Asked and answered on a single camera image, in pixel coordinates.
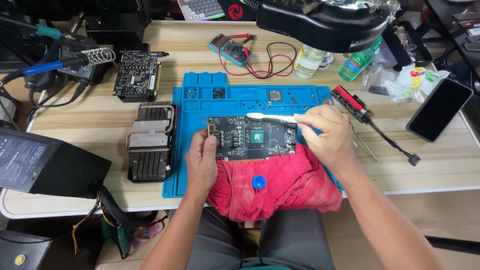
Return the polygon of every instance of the gray shorts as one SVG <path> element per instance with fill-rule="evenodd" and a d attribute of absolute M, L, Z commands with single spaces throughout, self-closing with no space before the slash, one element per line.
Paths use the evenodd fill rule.
<path fill-rule="evenodd" d="M 175 214 L 171 210 L 169 219 Z M 292 270 L 335 270 L 318 210 L 282 210 L 262 221 L 257 256 L 244 258 L 242 231 L 213 207 L 204 208 L 188 270 L 234 270 L 278 265 Z"/>

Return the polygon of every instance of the floor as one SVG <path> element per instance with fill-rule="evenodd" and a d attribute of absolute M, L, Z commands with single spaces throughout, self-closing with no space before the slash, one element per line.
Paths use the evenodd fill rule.
<path fill-rule="evenodd" d="M 393 195 L 389 198 L 424 235 L 480 241 L 480 190 Z M 347 199 L 338 212 L 323 215 L 337 270 L 381 270 Z M 121 260 L 116 246 L 105 246 L 96 270 L 137 270 L 160 235 Z M 480 269 L 480 256 L 435 250 L 448 270 Z"/>

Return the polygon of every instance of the blue bottle cap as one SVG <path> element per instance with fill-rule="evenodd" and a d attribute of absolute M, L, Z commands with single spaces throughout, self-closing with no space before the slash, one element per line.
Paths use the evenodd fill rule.
<path fill-rule="evenodd" d="M 253 188 L 263 188 L 267 185 L 267 180 L 263 175 L 257 175 L 252 178 Z"/>

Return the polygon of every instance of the toothbrush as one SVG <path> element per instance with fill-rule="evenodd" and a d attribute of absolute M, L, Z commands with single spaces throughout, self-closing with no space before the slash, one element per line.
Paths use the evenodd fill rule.
<path fill-rule="evenodd" d="M 297 121 L 295 120 L 295 118 L 293 118 L 293 116 L 271 115 L 271 114 L 263 114 L 263 113 L 260 113 L 260 112 L 249 112 L 249 113 L 247 113 L 247 117 L 252 118 L 252 119 L 256 119 L 256 120 L 261 120 L 261 119 L 264 119 L 264 118 L 268 118 L 268 119 L 284 120 L 284 121 L 290 122 L 290 123 L 297 123 Z"/>

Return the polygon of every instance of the wooden desk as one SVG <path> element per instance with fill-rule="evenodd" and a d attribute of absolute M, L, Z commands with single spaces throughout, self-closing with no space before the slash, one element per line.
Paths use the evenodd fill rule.
<path fill-rule="evenodd" d="M 166 51 L 170 56 L 162 61 L 160 89 L 157 100 L 171 100 L 174 86 L 181 86 L 186 72 L 222 72 L 218 57 L 207 46 L 217 34 L 226 35 L 251 33 L 257 39 L 248 44 L 253 52 L 254 67 L 266 69 L 266 45 L 285 41 L 300 49 L 301 44 L 292 38 L 261 30 L 254 23 L 184 23 L 154 22 L 145 30 L 144 42 L 151 51 Z M 272 46 L 273 53 L 293 57 L 291 48 L 285 45 Z M 341 84 L 352 94 L 357 94 L 374 112 L 375 124 L 395 140 L 404 150 L 418 154 L 420 163 L 413 167 L 407 157 L 387 144 L 371 127 L 354 121 L 355 129 L 372 150 L 378 161 L 358 143 L 357 157 L 365 165 L 369 176 L 377 187 L 387 193 L 414 193 L 443 190 L 480 188 L 480 150 L 475 144 L 460 116 L 456 116 L 447 130 L 435 143 L 427 143 L 405 130 L 413 116 L 417 103 L 393 103 L 389 97 L 355 91 L 361 79 L 345 82 L 338 75 L 345 61 L 335 54 L 335 61 L 326 70 L 319 70 L 309 80 L 288 77 L 258 80 L 252 76 L 228 76 L 231 85 L 239 84 L 314 84 L 329 86 Z M 279 70 L 288 63 L 277 58 L 275 68 Z M 232 63 L 227 68 L 234 73 L 244 72 Z M 118 204 L 128 211 L 176 208 L 180 199 L 164 199 L 162 184 L 132 184 L 126 179 L 128 154 L 124 149 L 125 136 L 132 130 L 137 115 L 138 103 L 122 103 L 113 97 L 115 74 L 107 74 L 100 85 L 90 87 L 73 104 L 42 111 L 35 121 L 32 132 L 73 143 L 88 151 L 113 161 L 105 180 Z M 67 101 L 74 87 L 70 87 L 55 102 Z M 0 197 L 2 213 L 10 218 L 63 216 L 86 214 L 94 200 L 67 198 L 3 191 Z"/>

